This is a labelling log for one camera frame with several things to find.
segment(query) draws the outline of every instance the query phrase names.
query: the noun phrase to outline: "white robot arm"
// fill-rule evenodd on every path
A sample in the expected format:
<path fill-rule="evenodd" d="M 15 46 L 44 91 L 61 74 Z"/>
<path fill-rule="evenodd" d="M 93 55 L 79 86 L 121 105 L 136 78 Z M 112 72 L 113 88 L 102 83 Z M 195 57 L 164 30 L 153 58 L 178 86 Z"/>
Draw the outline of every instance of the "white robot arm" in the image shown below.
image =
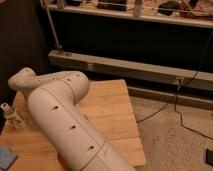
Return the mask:
<path fill-rule="evenodd" d="M 36 76 L 29 72 L 32 74 L 29 68 L 23 69 L 9 80 L 9 85 L 25 92 L 34 121 L 73 171 L 135 171 L 75 109 L 74 104 L 89 89 L 89 81 L 83 73 Z"/>

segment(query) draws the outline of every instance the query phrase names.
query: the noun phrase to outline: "power cable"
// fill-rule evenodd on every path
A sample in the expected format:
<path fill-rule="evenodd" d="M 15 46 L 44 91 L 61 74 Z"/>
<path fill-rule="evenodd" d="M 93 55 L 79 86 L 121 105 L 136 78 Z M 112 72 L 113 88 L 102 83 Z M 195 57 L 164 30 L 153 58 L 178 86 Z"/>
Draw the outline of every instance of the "power cable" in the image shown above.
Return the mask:
<path fill-rule="evenodd" d="M 179 84 L 178 84 L 178 88 L 177 88 L 176 93 L 175 93 L 175 94 L 174 94 L 174 95 L 173 95 L 173 96 L 172 96 L 172 97 L 160 108 L 160 109 L 158 109 L 156 112 L 152 113 L 151 115 L 149 115 L 149 116 L 147 116 L 147 117 L 145 117 L 145 118 L 143 118 L 143 119 L 141 119 L 141 120 L 138 120 L 138 121 L 137 121 L 138 124 L 139 124 L 139 123 L 142 123 L 142 122 L 144 122 L 144 121 L 146 121 L 147 119 L 149 119 L 149 118 L 151 118 L 151 117 L 153 117 L 153 116 L 155 116 L 155 115 L 157 115 L 157 114 L 159 114 L 159 113 L 160 113 L 162 110 L 164 110 L 164 109 L 172 102 L 172 100 L 175 98 L 174 111 L 180 115 L 181 127 L 185 128 L 185 129 L 187 129 L 187 130 L 189 130 L 189 131 L 191 131 L 191 132 L 194 132 L 194 133 L 196 133 L 196 134 L 198 134 L 198 135 L 200 135 L 200 136 L 202 136 L 202 137 L 204 137 L 204 138 L 213 140 L 213 137 L 210 137 L 210 136 L 208 136 L 208 135 L 206 135 L 206 134 L 203 134 L 203 133 L 200 132 L 200 131 L 197 131 L 197 130 L 194 130 L 194 129 L 192 129 L 192 128 L 189 128 L 189 127 L 185 126 L 185 125 L 183 124 L 183 114 L 182 114 L 180 111 L 177 110 L 178 95 L 179 95 L 179 93 L 180 93 L 180 89 L 181 89 L 181 87 L 183 87 L 183 86 L 184 86 L 184 87 L 187 87 L 187 86 L 196 78 L 196 76 L 197 76 L 198 73 L 200 72 L 200 70 L 201 70 L 201 68 L 202 68 L 202 66 L 203 66 L 203 62 L 204 62 L 205 56 L 206 56 L 206 54 L 207 54 L 207 50 L 208 50 L 209 44 L 210 44 L 210 42 L 211 42 L 211 40 L 212 40 L 212 37 L 213 37 L 213 31 L 210 33 L 210 35 L 209 35 L 209 37 L 208 37 L 208 40 L 206 41 L 206 44 L 205 44 L 203 53 L 202 53 L 201 58 L 200 58 L 200 62 L 199 62 L 198 69 L 197 69 L 197 71 L 195 72 L 194 76 L 193 76 L 191 79 L 189 79 L 187 82 L 185 82 L 185 83 L 183 83 L 183 82 L 181 82 L 181 80 L 179 80 Z"/>

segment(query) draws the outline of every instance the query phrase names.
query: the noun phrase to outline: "bamboo board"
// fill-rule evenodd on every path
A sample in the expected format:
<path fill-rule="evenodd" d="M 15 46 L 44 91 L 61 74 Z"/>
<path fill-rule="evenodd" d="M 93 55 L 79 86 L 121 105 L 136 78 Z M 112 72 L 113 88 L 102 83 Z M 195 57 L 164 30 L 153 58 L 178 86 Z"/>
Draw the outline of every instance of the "bamboo board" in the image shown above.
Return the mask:
<path fill-rule="evenodd" d="M 28 128 L 16 130 L 9 123 L 2 131 L 5 144 L 19 157 L 10 171 L 64 171 L 57 152 L 30 117 L 25 100 L 17 93 L 14 106 L 25 116 Z M 88 95 L 76 105 L 133 166 L 145 164 L 135 115 L 124 80 L 91 82 Z"/>

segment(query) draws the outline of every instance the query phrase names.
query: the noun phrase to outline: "small bottle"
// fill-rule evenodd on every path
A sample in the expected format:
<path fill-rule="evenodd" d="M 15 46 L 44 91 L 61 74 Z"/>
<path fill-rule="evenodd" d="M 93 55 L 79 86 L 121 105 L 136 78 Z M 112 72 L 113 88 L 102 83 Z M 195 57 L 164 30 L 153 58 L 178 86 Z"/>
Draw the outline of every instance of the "small bottle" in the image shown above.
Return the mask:
<path fill-rule="evenodd" d="M 26 122 L 20 116 L 18 111 L 7 103 L 2 103 L 1 109 L 4 111 L 4 118 L 8 120 L 16 129 L 23 129 L 27 126 Z"/>

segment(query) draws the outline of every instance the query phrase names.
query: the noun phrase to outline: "gray carpet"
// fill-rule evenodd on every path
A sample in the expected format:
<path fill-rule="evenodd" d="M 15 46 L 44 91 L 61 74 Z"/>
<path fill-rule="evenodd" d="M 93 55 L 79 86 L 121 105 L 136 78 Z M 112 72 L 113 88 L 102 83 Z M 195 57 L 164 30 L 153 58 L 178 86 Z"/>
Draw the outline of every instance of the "gray carpet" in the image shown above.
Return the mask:
<path fill-rule="evenodd" d="M 157 111 L 164 102 L 131 97 L 137 120 Z M 213 137 L 213 111 L 177 106 L 184 125 Z M 147 163 L 138 171 L 212 171 L 205 164 L 205 152 L 213 141 L 180 126 L 180 115 L 168 105 L 158 115 L 140 123 Z"/>

